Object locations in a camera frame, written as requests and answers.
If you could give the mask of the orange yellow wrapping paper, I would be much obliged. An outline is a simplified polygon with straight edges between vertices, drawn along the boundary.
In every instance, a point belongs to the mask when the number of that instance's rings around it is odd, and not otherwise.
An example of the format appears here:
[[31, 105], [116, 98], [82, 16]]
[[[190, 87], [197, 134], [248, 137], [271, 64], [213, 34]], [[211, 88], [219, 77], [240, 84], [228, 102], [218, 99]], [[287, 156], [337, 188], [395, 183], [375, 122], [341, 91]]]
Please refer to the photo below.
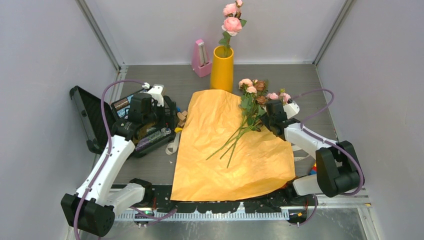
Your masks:
[[181, 132], [171, 200], [235, 201], [262, 196], [295, 178], [289, 142], [266, 127], [246, 131], [239, 96], [224, 90], [195, 92]]

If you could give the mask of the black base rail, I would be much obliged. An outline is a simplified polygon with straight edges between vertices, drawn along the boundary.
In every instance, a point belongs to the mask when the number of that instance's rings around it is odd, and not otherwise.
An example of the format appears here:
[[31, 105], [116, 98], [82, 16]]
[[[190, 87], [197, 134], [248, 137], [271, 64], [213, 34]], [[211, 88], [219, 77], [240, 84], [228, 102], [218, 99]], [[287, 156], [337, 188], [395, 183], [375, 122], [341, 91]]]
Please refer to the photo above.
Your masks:
[[178, 213], [191, 214], [195, 211], [205, 214], [234, 213], [243, 207], [248, 214], [276, 213], [282, 207], [299, 207], [312, 210], [316, 200], [311, 195], [297, 196], [290, 188], [280, 188], [271, 193], [242, 200], [219, 201], [177, 201], [171, 200], [171, 185], [153, 185], [147, 192], [148, 202], [135, 204], [136, 207], [153, 208], [160, 213], [176, 209]]

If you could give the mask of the yellow vase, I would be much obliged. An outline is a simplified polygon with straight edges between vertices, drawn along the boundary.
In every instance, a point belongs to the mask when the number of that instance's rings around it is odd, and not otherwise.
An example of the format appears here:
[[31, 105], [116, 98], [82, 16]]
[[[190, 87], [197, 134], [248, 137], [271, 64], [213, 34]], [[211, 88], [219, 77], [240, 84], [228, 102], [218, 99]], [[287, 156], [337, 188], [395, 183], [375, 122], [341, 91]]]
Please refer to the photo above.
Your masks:
[[234, 84], [234, 51], [226, 50], [223, 45], [213, 51], [210, 73], [210, 89], [233, 92]]

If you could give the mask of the wooden blocks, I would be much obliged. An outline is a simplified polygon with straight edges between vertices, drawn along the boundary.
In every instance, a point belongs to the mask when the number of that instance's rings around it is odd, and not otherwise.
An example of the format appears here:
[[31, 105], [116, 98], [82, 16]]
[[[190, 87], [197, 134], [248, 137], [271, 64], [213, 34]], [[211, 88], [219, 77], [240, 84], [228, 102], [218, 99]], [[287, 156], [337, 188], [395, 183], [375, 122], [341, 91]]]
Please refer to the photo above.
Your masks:
[[177, 117], [178, 117], [177, 126], [179, 128], [183, 128], [185, 126], [185, 123], [187, 121], [187, 115], [188, 115], [188, 112], [186, 110], [184, 110], [182, 112], [181, 111], [177, 112]]

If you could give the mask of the pink metronome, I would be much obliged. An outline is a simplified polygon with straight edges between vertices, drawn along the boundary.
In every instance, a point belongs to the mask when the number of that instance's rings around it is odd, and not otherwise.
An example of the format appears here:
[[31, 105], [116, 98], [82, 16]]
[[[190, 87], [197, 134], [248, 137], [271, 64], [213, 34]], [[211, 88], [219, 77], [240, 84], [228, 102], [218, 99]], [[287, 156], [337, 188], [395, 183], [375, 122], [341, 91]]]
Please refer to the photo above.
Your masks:
[[194, 43], [191, 68], [200, 78], [211, 73], [212, 62], [209, 58], [205, 42], [202, 39], [198, 39]]

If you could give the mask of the pink flower bouquet orange wrap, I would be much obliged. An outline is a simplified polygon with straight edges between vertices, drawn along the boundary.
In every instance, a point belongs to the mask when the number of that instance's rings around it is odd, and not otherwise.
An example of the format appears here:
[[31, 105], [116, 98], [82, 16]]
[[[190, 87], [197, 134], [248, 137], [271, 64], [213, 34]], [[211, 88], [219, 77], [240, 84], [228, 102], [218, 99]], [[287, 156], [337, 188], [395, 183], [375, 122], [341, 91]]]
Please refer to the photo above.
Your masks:
[[212, 153], [207, 159], [210, 159], [219, 151], [226, 149], [226, 151], [220, 156], [223, 158], [228, 151], [231, 151], [227, 167], [233, 158], [236, 146], [240, 138], [251, 131], [261, 131], [263, 126], [261, 117], [266, 113], [265, 104], [270, 100], [279, 100], [282, 105], [293, 102], [292, 97], [286, 93], [284, 88], [280, 89], [279, 92], [269, 92], [269, 81], [266, 80], [251, 80], [244, 78], [238, 83], [239, 89], [242, 91], [241, 102], [239, 108], [241, 109], [241, 121], [236, 131], [228, 138], [228, 140]]

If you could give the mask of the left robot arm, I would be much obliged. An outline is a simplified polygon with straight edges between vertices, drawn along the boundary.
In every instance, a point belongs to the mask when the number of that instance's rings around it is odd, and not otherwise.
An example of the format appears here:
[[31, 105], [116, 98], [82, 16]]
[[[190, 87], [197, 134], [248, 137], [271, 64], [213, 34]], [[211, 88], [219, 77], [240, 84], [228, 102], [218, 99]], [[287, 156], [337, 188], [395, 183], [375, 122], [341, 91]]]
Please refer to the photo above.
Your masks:
[[132, 179], [116, 193], [109, 192], [125, 161], [146, 138], [148, 129], [156, 128], [162, 134], [176, 127], [176, 103], [160, 93], [134, 94], [126, 117], [115, 118], [112, 125], [107, 122], [105, 105], [100, 106], [107, 137], [105, 148], [84, 183], [74, 194], [66, 193], [60, 203], [77, 240], [81, 238], [80, 232], [102, 238], [112, 228], [117, 215], [135, 204], [148, 207], [153, 202], [152, 184], [139, 178]]

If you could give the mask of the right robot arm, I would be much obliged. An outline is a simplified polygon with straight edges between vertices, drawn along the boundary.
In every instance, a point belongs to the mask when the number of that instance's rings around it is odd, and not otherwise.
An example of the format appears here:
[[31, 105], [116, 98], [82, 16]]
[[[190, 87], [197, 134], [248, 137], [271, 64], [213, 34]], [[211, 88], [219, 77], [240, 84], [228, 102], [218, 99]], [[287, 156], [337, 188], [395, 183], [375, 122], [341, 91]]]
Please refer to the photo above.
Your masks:
[[289, 117], [289, 105], [279, 100], [265, 104], [261, 117], [264, 125], [282, 140], [300, 147], [315, 159], [316, 173], [299, 177], [288, 184], [285, 198], [291, 205], [299, 205], [312, 194], [355, 195], [364, 185], [364, 175], [353, 145], [348, 141], [336, 142], [305, 127]]

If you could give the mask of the colourful toy brick stack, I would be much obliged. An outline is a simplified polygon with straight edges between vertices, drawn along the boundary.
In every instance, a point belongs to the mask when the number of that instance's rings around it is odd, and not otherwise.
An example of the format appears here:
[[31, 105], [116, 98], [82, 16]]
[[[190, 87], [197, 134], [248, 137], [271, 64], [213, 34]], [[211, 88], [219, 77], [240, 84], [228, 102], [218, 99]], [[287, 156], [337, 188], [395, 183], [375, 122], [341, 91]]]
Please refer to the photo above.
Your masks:
[[317, 165], [314, 164], [309, 171], [309, 175], [316, 175], [316, 174], [317, 174]]

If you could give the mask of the cream ribbon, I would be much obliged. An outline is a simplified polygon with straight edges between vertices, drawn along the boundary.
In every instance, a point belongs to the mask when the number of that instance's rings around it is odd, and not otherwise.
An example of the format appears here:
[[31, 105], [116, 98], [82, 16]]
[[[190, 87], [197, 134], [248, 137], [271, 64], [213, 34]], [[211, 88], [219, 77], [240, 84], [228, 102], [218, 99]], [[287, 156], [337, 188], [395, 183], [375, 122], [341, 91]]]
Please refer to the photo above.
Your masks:
[[[165, 153], [167, 155], [172, 155], [172, 154], [175, 154], [177, 152], [177, 150], [179, 148], [180, 137], [181, 137], [181, 131], [176, 132], [174, 140], [172, 142], [170, 142], [165, 148]], [[298, 161], [304, 160], [306, 158], [309, 158], [310, 156], [311, 156], [310, 154], [307, 154], [304, 157], [295, 156], [294, 161], [298, 162]]]

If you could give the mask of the black open case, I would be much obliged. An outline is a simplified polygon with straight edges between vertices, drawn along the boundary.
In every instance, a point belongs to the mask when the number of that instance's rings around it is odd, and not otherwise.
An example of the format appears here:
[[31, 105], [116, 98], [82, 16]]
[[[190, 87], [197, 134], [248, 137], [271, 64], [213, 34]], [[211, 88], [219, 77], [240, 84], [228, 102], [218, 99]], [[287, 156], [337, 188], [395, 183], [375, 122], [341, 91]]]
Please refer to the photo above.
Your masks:
[[[111, 130], [113, 124], [120, 119], [127, 119], [130, 101], [134, 94], [145, 93], [139, 89], [130, 95], [120, 98], [112, 104], [105, 103], [105, 116]], [[101, 154], [107, 146], [107, 132], [101, 113], [101, 99], [79, 86], [69, 91], [86, 132], [86, 145], [90, 152]], [[132, 157], [141, 158], [159, 147], [170, 143], [176, 136], [175, 127], [168, 127], [164, 114], [164, 125], [155, 125], [146, 130], [146, 136], [136, 144]]]

